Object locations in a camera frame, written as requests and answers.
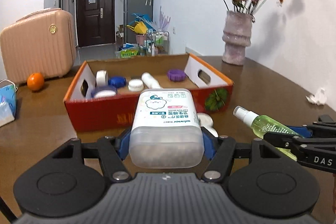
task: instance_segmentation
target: black cable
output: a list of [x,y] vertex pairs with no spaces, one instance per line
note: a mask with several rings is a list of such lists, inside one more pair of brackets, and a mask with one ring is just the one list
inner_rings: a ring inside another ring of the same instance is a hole
[[0,197],[0,211],[1,213],[3,213],[5,218],[7,218],[7,220],[10,223],[14,223],[14,221],[17,220],[17,217],[13,214],[11,209],[6,205],[6,203],[3,201],[1,197]]

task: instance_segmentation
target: black circular motor housing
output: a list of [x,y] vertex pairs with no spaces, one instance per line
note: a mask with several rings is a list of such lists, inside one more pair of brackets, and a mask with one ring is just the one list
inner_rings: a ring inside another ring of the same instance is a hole
[[14,195],[23,212],[58,218],[81,213],[101,200],[106,183],[96,170],[83,164],[76,142],[66,143],[23,173]]
[[263,158],[261,151],[233,173],[227,181],[229,195],[241,208],[267,218],[311,212],[320,193],[315,177],[281,152],[275,155]]

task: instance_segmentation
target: tile floor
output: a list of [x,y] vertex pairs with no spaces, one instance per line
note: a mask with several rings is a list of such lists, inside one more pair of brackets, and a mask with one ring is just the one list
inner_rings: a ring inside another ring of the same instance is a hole
[[116,57],[116,43],[91,47],[77,48],[77,58],[74,66],[79,66],[85,60],[107,60]]

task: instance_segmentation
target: crumpled tissue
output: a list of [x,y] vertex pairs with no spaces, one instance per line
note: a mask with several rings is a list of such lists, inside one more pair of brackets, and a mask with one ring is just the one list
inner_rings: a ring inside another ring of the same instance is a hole
[[315,105],[325,105],[327,102],[327,97],[325,95],[325,89],[319,88],[315,94],[312,94],[310,96],[306,96],[308,102]]

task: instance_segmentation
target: refrigerator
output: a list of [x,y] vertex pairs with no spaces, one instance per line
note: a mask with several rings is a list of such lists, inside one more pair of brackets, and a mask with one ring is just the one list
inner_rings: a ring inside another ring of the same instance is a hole
[[129,28],[126,28],[128,23],[131,23],[136,19],[132,14],[147,14],[149,15],[151,21],[153,17],[153,0],[152,4],[150,4],[150,0],[146,5],[146,0],[124,0],[124,42],[127,43],[136,43],[135,34]]

